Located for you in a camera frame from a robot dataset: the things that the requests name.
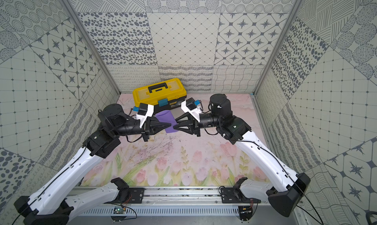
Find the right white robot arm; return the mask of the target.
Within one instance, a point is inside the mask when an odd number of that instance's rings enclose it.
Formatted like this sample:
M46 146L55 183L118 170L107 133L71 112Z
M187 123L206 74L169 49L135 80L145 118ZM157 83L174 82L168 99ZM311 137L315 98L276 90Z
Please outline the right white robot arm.
M233 195L222 191L224 200L248 203L252 199L267 201L280 215L289 217L311 182L305 173L278 159L257 137L252 128L233 115L231 102L225 94L210 97L209 111L202 112L200 102L190 98L181 103L184 114L176 118L175 130L200 136L201 129L215 128L217 133L245 153L267 176L269 183L253 182L242 177L233 186Z

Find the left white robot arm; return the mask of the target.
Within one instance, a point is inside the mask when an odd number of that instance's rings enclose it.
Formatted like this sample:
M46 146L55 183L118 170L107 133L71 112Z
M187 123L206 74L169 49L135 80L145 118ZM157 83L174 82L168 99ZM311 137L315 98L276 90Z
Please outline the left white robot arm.
M154 107L142 104L135 117L127 115L120 104L110 104L98 112L101 123L82 144L73 158L48 183L30 196L21 196L14 206L25 225L65 225L81 213L103 203L127 203L132 193L121 178L74 197L68 193L83 177L111 155L120 145L120 137L139 135L148 141L151 135L171 127L153 116Z

